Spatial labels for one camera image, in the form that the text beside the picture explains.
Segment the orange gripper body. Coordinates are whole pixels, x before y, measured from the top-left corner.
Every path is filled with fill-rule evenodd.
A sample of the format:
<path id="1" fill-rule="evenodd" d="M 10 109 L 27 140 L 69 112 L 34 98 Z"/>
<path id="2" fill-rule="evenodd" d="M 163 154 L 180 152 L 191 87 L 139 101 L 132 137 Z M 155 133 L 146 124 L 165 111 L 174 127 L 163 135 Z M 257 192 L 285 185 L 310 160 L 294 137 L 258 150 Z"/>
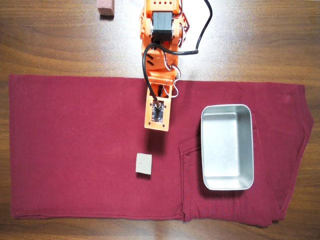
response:
<path id="1" fill-rule="evenodd" d="M 148 80 L 156 97 L 168 98 L 175 82 L 179 79 L 179 70 L 147 71 Z"/>

